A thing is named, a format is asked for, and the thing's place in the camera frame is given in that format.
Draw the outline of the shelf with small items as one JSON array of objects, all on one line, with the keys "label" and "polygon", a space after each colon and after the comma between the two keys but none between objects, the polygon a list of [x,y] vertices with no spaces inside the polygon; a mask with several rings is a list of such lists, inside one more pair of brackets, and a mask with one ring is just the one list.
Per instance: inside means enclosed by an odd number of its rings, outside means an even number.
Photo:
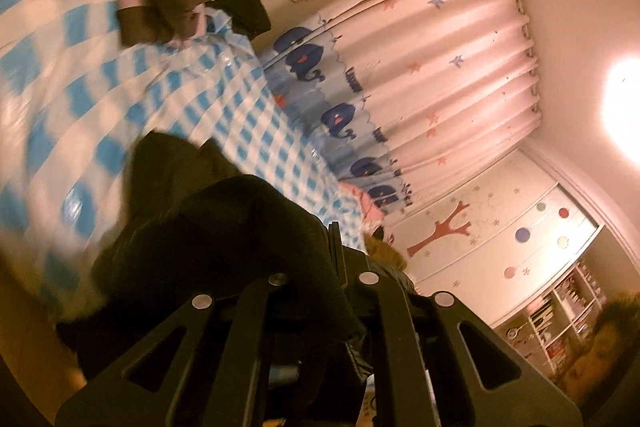
[{"label": "shelf with small items", "polygon": [[577,261],[496,332],[529,364],[552,378],[582,351],[605,301],[587,265]]}]

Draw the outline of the black garment by wall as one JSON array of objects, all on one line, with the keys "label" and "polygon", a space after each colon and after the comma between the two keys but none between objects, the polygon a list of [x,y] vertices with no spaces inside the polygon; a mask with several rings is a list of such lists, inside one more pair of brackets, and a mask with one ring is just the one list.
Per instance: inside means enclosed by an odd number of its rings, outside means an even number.
[{"label": "black garment by wall", "polygon": [[206,6],[224,11],[231,17],[234,32],[254,40],[271,30],[269,15],[262,0],[214,0]]}]

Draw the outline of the white wardrobe with tree decal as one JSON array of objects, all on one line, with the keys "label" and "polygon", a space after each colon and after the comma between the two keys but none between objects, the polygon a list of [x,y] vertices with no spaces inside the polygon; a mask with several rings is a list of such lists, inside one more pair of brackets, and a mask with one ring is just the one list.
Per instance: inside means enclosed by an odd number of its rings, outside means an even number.
[{"label": "white wardrobe with tree decal", "polygon": [[498,325],[571,265],[598,226],[514,150],[432,205],[384,227],[416,291],[449,291]]}]

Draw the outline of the black puffer jacket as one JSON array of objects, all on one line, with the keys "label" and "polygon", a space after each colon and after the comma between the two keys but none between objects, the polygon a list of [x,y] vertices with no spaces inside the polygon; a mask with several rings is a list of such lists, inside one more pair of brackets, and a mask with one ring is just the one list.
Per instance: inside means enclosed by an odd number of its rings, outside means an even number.
[{"label": "black puffer jacket", "polygon": [[128,221],[93,265],[104,305],[56,326],[87,379],[98,377],[190,299],[214,311],[171,421],[203,421],[230,319],[250,283],[282,274],[274,358],[298,381],[270,393],[268,416],[290,426],[351,426],[360,382],[349,347],[364,333],[331,265],[326,227],[217,144],[152,132],[129,165]]}]

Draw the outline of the pink clothes by curtain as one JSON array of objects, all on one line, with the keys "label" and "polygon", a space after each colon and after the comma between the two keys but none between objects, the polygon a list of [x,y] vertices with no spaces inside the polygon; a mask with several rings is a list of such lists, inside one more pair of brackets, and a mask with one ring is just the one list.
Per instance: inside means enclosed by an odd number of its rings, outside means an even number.
[{"label": "pink clothes by curtain", "polygon": [[370,223],[370,225],[380,225],[382,223],[385,213],[378,208],[373,198],[366,191],[344,181],[341,181],[338,187],[342,194],[347,194],[358,200],[364,223]]}]

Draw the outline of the whale pattern curtain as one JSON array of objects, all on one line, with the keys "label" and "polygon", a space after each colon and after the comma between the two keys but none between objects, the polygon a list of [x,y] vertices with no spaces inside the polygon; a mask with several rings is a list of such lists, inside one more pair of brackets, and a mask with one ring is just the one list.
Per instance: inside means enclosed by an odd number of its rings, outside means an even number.
[{"label": "whale pattern curtain", "polygon": [[337,0],[260,54],[273,98],[384,213],[439,198],[536,130],[523,0]]}]

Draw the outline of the blue white checkered bed cover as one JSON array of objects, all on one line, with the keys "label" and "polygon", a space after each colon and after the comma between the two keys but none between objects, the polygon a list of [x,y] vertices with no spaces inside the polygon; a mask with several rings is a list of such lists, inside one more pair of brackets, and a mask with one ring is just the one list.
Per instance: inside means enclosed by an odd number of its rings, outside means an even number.
[{"label": "blue white checkered bed cover", "polygon": [[134,144],[150,131],[217,142],[361,248],[358,200],[271,95],[224,12],[182,50],[123,48],[116,0],[1,0],[1,254],[56,317],[101,304],[90,271],[124,223]]}]

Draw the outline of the brown fur trimmed garment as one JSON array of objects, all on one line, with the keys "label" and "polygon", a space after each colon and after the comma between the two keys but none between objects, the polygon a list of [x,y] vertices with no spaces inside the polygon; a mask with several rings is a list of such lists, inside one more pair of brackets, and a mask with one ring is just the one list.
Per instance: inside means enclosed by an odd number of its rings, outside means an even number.
[{"label": "brown fur trimmed garment", "polygon": [[363,240],[371,269],[397,282],[406,293],[416,295],[416,288],[405,273],[407,261],[401,253],[374,235],[364,234]]}]

